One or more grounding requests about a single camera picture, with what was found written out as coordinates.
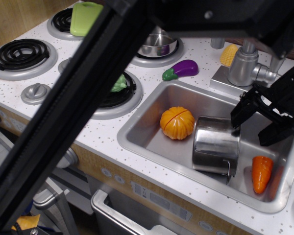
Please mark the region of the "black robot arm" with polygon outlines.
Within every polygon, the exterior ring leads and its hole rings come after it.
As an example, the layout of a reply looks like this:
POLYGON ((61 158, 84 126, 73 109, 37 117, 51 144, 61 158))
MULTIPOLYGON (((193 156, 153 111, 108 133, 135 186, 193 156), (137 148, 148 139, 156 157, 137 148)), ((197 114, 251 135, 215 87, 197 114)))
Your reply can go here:
POLYGON ((282 59, 294 48, 294 0, 108 0, 0 167, 0 235, 10 233, 156 26, 176 37, 247 37, 282 59))

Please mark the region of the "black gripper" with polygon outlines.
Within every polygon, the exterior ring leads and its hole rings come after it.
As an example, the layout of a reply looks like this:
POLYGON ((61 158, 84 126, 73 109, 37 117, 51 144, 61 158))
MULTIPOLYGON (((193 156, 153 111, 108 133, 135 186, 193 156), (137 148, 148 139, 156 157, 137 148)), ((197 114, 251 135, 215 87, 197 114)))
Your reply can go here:
POLYGON ((238 128, 255 112, 272 123, 259 132, 261 146, 270 146, 294 135, 294 66, 269 88, 254 84, 231 111, 231 125, 238 128))

